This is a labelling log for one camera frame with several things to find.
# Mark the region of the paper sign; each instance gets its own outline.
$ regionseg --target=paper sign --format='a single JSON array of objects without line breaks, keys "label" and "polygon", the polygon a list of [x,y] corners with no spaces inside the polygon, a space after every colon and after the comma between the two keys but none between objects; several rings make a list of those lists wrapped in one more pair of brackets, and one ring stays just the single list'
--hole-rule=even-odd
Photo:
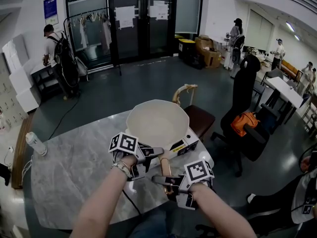
[{"label": "paper sign", "polygon": [[134,27],[133,19],[135,18],[135,6],[125,6],[115,8],[115,20],[120,23],[120,29],[125,27]]},{"label": "paper sign", "polygon": [[120,29],[121,28],[126,28],[126,27],[134,27],[133,19],[120,20],[119,23],[120,23]]},{"label": "paper sign", "polygon": [[150,6],[151,18],[156,18],[156,20],[168,20],[168,4],[164,1],[154,1],[154,5]]}]

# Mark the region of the cap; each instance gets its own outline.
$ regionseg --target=cap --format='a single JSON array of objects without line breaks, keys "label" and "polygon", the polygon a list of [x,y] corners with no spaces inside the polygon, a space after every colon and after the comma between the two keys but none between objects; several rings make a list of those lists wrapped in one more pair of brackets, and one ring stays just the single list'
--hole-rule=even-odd
[{"label": "cap", "polygon": [[50,31],[54,31],[54,28],[52,25],[48,24],[44,27],[44,37],[45,37],[45,33],[48,33]]},{"label": "cap", "polygon": [[242,23],[242,20],[240,18],[237,18],[234,23],[237,23],[237,22],[241,22]]}]

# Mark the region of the window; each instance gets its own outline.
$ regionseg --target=window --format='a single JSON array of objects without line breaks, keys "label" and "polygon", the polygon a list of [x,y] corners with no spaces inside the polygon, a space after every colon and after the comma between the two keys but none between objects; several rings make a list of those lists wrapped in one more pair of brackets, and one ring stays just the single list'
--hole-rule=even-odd
[{"label": "window", "polygon": [[273,25],[254,11],[250,11],[245,46],[268,51]]}]

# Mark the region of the hand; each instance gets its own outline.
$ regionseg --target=hand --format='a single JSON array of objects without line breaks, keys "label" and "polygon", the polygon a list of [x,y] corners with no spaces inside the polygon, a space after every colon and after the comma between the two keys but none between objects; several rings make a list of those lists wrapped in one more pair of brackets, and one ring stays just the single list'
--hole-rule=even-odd
[{"label": "hand", "polygon": [[137,164],[137,158],[132,154],[123,157],[120,161],[124,162],[130,170],[134,164]]},{"label": "hand", "polygon": [[302,160],[302,162],[301,162],[301,170],[302,170],[303,172],[307,172],[307,171],[308,171],[308,168],[309,168],[309,166],[310,166],[310,163],[309,163],[310,159],[311,159],[311,157],[308,156],[308,157],[305,157],[305,158]]}]

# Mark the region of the man with backpack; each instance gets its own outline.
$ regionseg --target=man with backpack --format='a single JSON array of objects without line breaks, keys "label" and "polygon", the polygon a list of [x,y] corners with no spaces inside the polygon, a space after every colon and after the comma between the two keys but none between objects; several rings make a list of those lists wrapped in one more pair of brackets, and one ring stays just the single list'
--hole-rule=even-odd
[{"label": "man with backpack", "polygon": [[77,91],[78,72],[70,56],[68,41],[62,33],[54,32],[52,25],[45,26],[44,37],[47,39],[43,64],[51,64],[53,74],[65,94],[64,98],[71,97]]}]

